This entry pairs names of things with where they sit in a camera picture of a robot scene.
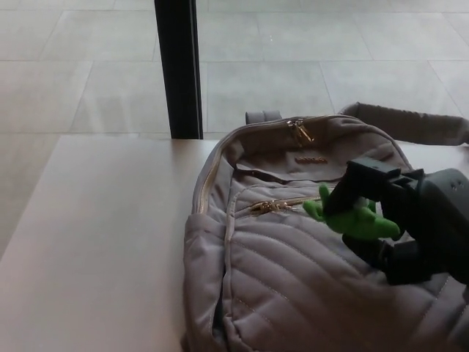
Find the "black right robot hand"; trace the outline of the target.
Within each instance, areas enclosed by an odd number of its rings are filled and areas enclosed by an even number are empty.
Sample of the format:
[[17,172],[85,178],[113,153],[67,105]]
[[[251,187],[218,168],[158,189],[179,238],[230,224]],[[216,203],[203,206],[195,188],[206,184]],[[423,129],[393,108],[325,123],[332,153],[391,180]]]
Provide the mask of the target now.
[[357,158],[326,196],[322,214],[390,285],[441,273],[468,283],[468,179],[457,169],[404,172]]

